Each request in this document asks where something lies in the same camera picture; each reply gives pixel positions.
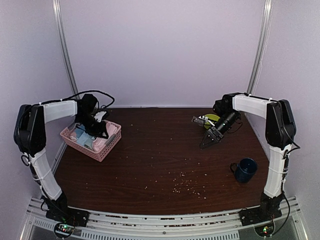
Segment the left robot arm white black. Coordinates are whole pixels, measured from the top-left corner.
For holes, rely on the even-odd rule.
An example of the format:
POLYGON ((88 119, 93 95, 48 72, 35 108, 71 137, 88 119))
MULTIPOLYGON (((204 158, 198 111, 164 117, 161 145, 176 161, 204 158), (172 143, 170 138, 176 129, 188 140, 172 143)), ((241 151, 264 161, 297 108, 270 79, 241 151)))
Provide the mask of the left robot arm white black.
POLYGON ((36 104, 23 104, 19 108, 13 139, 18 146, 23 164, 30 168, 33 180, 39 185, 52 213, 61 222, 72 218, 67 197, 58 185, 46 155, 46 124, 66 117, 84 126, 92 137, 108 138, 106 124, 95 119, 92 112, 97 98, 94 90, 85 90, 72 96, 36 104))

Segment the pink plastic basket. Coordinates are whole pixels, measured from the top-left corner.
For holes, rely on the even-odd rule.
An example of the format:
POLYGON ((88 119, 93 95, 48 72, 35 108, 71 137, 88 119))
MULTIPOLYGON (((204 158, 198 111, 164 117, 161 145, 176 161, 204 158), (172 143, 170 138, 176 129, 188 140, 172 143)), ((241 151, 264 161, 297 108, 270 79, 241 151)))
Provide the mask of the pink plastic basket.
POLYGON ((60 136, 63 138, 63 140, 68 146, 72 147, 73 149, 81 152, 82 154, 85 154, 86 156, 98 162, 102 162, 122 137, 121 125, 115 122, 107 121, 107 120, 105 120, 105 122, 106 122, 106 129, 109 134, 109 138, 105 139, 105 138, 95 137, 95 140, 93 142, 93 150, 85 148, 83 145, 79 145, 76 143, 75 128, 81 128, 85 130, 82 124, 81 125, 76 124, 71 129, 66 127, 60 133, 60 136))

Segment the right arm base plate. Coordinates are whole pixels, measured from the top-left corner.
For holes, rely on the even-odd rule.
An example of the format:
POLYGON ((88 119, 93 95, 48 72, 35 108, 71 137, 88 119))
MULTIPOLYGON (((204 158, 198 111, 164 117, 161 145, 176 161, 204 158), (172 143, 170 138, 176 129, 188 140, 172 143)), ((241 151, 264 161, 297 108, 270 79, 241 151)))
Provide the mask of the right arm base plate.
POLYGON ((282 212, 279 209, 272 213, 263 213, 259 206, 243 208, 238 212, 238 214, 243 227, 271 221, 274 218, 282 216, 282 212))

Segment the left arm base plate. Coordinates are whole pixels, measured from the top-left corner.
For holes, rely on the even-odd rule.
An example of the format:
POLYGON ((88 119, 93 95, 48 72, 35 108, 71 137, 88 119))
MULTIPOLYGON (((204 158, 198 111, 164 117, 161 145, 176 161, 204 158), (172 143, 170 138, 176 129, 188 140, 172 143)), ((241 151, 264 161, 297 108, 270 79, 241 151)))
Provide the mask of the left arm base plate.
POLYGON ((65 215, 58 210, 48 210, 45 217, 59 223, 67 224, 73 227, 86 227, 90 213, 85 210, 68 208, 68 214, 65 215))

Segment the green towel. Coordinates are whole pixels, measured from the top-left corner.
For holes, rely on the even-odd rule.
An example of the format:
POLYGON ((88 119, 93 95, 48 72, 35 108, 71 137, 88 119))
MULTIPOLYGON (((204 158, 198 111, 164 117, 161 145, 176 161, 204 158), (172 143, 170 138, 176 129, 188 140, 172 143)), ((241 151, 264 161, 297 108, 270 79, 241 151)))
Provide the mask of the green towel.
POLYGON ((92 137, 92 136, 89 137, 89 138, 87 138, 87 139, 85 140, 83 146, 84 146, 85 148, 93 151, 93 150, 94 150, 93 145, 94 145, 95 139, 96 139, 96 138, 95 138, 95 137, 92 137))

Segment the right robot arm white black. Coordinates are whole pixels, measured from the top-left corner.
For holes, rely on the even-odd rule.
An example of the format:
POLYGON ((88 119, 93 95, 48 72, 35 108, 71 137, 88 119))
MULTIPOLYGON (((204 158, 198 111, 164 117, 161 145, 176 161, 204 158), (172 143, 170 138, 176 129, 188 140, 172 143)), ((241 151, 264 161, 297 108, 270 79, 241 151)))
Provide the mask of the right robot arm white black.
POLYGON ((219 119, 213 121, 205 115, 194 116, 192 121, 207 130, 200 143, 204 149, 219 143, 225 132, 240 119, 241 113, 252 114, 265 119, 265 138, 270 150, 266 185, 256 210, 259 220, 268 220, 284 199, 283 187, 289 168, 289 156, 294 150, 297 132, 293 112, 288 100, 273 100, 248 93, 229 93, 216 100, 213 111, 219 119))

